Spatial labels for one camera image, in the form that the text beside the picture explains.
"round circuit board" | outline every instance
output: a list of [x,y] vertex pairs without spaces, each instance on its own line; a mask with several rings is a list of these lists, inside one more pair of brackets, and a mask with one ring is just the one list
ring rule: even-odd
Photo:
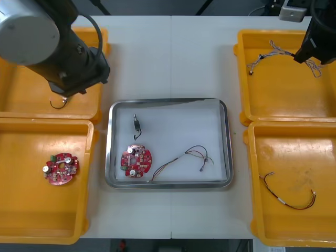
[[50,157],[43,167],[44,178],[52,185],[64,185],[72,180],[79,170],[79,161],[70,153],[60,153]]
[[127,177],[142,177],[152,166],[152,155],[143,145],[131,145],[121,156],[120,169]]

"tray rim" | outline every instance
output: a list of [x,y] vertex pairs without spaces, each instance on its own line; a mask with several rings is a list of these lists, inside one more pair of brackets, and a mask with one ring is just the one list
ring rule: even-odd
[[[29,118],[0,118],[0,124],[45,124],[45,125],[74,125],[81,124],[87,125],[87,139],[86,139],[86,147],[84,151],[84,159],[83,162],[86,164],[85,169],[81,169],[81,180],[86,181],[86,183],[80,183],[79,185],[79,195],[77,199],[77,210],[76,210],[76,219],[75,225],[73,227],[73,235],[68,237],[48,237],[46,236],[2,236],[0,235],[0,243],[24,243],[24,244],[64,244],[70,245],[74,244],[81,235],[83,235],[87,231],[88,220],[86,217],[87,213],[87,199],[89,194],[88,189],[88,179],[90,172],[90,156],[93,155],[94,150],[94,141],[95,141],[95,130],[93,123],[89,120],[73,120],[73,119],[29,119]],[[84,202],[86,204],[83,208],[79,202]]]
[[242,29],[237,35],[237,44],[234,46],[234,54],[237,56],[238,72],[239,72],[239,86],[241,98],[241,114],[240,121],[244,126],[249,126],[253,121],[297,121],[297,122],[336,122],[336,117],[281,117],[281,116],[260,116],[252,114],[250,105],[250,95],[248,89],[248,81],[246,74],[246,59],[244,53],[244,35],[305,35],[304,30],[269,30],[269,29]]
[[[73,29],[73,32],[75,33],[87,33],[87,34],[93,34],[96,36],[96,30],[93,27],[80,27],[76,26]],[[112,46],[108,43],[109,38],[109,32],[106,28],[100,28],[102,37],[103,37],[103,53],[106,57],[108,57],[111,54]],[[14,63],[7,62],[10,65],[17,66]],[[101,96],[102,96],[102,90],[103,90],[103,84],[98,83],[97,87],[97,96],[98,96],[98,102],[94,106],[94,111],[92,113],[87,114],[78,114],[78,113],[57,113],[56,111],[54,113],[34,113],[34,112],[8,112],[8,111],[0,111],[0,118],[41,118],[41,119],[76,119],[76,120],[90,120],[94,124],[99,122],[99,112],[100,112],[100,105],[101,105]]]
[[[152,182],[151,184],[118,184],[115,183],[110,178],[110,165],[111,165],[111,152],[112,152],[112,138],[114,138],[114,132],[112,131],[113,124],[113,112],[116,106],[121,103],[160,103],[160,102],[193,102],[193,101],[202,101],[216,99],[220,102],[220,105],[223,107],[224,111],[224,119],[225,123],[222,125],[222,132],[225,132],[227,144],[223,142],[224,149],[227,148],[227,156],[224,152],[224,160],[227,158],[228,167],[226,167],[227,179],[220,183],[214,182],[195,182],[195,183],[162,183],[162,182]],[[105,181],[106,183],[115,188],[115,189],[173,189],[173,188],[218,188],[225,187],[229,185],[233,179],[234,171],[233,171],[233,161],[232,161],[232,146],[231,146],[231,138],[230,138],[230,129],[228,123],[228,115],[226,105],[217,98],[167,98],[167,99],[136,99],[136,100],[120,100],[115,102],[109,111],[109,124],[108,124],[108,132],[107,132],[107,143],[106,143],[106,162],[105,162]]]
[[248,140],[244,141],[248,151],[249,172],[251,180],[251,199],[253,201],[253,219],[250,224],[252,233],[257,236],[262,243],[268,246],[289,246],[289,247],[334,247],[335,240],[311,240],[311,239],[270,239],[265,235],[265,225],[263,208],[261,204],[261,192],[259,183],[258,156],[256,154],[255,128],[257,127],[287,127],[287,128],[335,128],[336,122],[279,122],[279,121],[255,121],[248,129]]

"white table surface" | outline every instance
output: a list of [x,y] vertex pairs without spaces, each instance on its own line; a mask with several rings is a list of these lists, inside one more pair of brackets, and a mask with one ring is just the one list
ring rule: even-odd
[[[83,238],[253,238],[246,147],[233,46],[241,29],[306,29],[277,17],[96,16],[109,31],[111,76],[90,171]],[[75,26],[90,26],[78,18]],[[234,179],[218,190],[118,191],[104,181],[108,110],[117,100],[214,97],[226,103]]]

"yellow tray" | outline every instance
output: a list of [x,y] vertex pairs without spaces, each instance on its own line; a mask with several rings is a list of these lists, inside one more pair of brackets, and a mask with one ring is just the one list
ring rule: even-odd
[[[250,167],[253,216],[251,230],[269,246],[336,246],[336,123],[253,122],[244,133]],[[290,205],[305,205],[310,189],[315,204],[295,210],[282,204],[266,189]]]
[[[0,243],[72,244],[87,231],[93,141],[87,120],[0,118]],[[77,156],[80,169],[54,186],[42,167],[62,152]]]
[[277,55],[262,60],[248,74],[247,64],[272,51],[269,41],[296,53],[305,31],[241,30],[234,53],[238,59],[242,113],[240,121],[336,121],[336,64],[315,78],[305,64]]
[[[94,28],[74,29],[76,34],[89,46],[98,46]],[[103,52],[108,55],[108,32],[102,29]],[[87,94],[74,95],[60,110],[50,106],[62,105],[61,97],[50,91],[46,79],[26,67],[16,66],[0,59],[0,118],[55,118],[87,119],[93,123],[100,120],[100,99],[102,84],[87,89]]]

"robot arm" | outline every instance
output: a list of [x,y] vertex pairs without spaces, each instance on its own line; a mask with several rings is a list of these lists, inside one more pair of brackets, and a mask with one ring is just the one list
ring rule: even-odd
[[0,56],[43,76],[63,97],[106,83],[110,67],[100,29],[84,15],[99,38],[98,48],[88,48],[71,30],[78,15],[71,0],[1,0]]
[[336,0],[285,0],[279,18],[301,22],[308,9],[312,18],[294,60],[303,63],[314,57],[322,65],[332,63],[336,59]]

